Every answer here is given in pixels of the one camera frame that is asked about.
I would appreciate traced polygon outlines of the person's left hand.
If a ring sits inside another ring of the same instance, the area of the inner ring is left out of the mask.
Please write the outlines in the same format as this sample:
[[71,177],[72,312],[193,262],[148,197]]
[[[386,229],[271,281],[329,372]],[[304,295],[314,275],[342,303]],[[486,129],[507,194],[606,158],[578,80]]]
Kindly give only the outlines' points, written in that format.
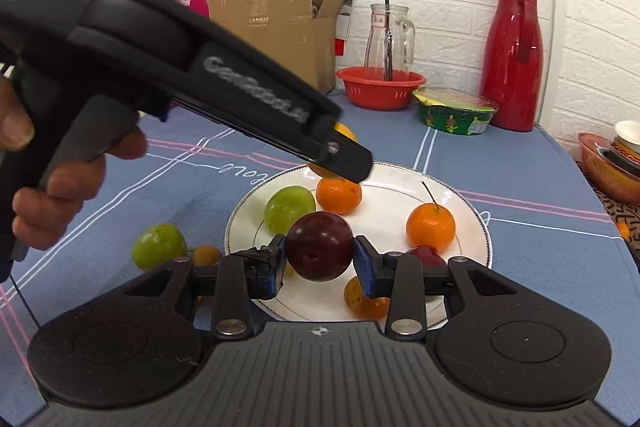
[[[1,150],[18,152],[35,135],[32,121],[9,79],[1,79]],[[13,197],[12,230],[25,245],[44,251],[66,232],[84,202],[98,195],[106,173],[104,155],[59,165],[43,190],[23,187]]]

